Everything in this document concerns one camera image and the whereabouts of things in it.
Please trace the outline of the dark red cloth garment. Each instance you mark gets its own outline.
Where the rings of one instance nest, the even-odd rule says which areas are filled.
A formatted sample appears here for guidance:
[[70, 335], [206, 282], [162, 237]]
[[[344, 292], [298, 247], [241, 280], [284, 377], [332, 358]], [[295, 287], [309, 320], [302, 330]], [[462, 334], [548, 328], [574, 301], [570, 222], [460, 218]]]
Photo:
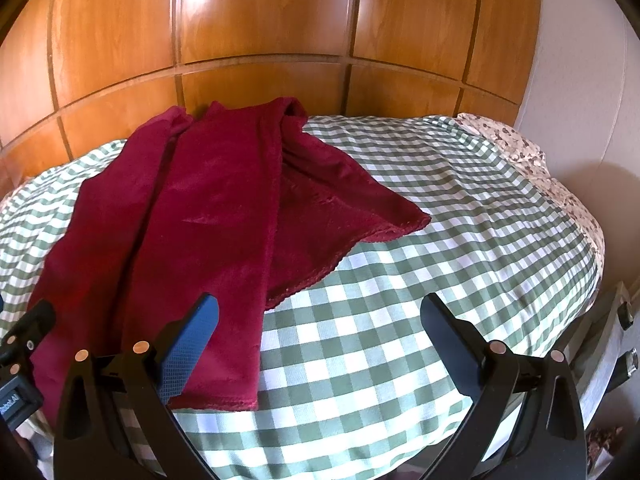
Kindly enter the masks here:
[[430, 217], [355, 159], [306, 133], [296, 99], [200, 118], [171, 107], [82, 182], [70, 224], [43, 261], [33, 300], [55, 323], [34, 355], [54, 422], [76, 352], [153, 340], [203, 294], [219, 323], [173, 408], [253, 411], [267, 310], [332, 272], [361, 243]]

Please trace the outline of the green white checkered bedsheet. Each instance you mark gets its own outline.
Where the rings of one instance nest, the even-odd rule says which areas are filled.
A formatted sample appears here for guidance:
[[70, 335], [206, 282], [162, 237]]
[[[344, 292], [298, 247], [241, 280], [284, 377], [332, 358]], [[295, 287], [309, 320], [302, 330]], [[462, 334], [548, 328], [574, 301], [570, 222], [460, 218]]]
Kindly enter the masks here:
[[[224, 479], [371, 479], [454, 432], [470, 401], [421, 325], [430, 292], [484, 336], [543, 356], [600, 282], [570, 216], [454, 119], [307, 116], [304, 129], [430, 222], [355, 245], [322, 280], [265, 312], [253, 411], [169, 404]], [[38, 301], [44, 258], [82, 182], [127, 140], [45, 171], [3, 205], [2, 330]]]

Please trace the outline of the floral patterned bedding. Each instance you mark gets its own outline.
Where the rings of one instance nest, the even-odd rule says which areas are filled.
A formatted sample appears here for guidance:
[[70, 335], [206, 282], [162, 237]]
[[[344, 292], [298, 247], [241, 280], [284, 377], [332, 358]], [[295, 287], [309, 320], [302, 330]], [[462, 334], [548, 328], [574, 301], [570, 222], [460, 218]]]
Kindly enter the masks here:
[[604, 271], [605, 239], [600, 223], [582, 201], [552, 177], [547, 166], [546, 153], [533, 141], [528, 140], [518, 130], [485, 116], [460, 113], [454, 121], [463, 129], [495, 144], [501, 154], [533, 183], [541, 193], [547, 195], [577, 224], [596, 255], [600, 273]]

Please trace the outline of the grey bed frame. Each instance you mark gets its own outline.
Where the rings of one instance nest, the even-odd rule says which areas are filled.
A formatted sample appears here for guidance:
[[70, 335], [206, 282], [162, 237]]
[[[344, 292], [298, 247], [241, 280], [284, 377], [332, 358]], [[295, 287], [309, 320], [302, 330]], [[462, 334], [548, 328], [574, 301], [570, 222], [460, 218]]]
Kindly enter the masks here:
[[636, 313], [626, 285], [618, 282], [591, 300], [552, 347], [570, 363], [585, 427], [611, 389], [617, 362], [624, 360], [623, 338]]

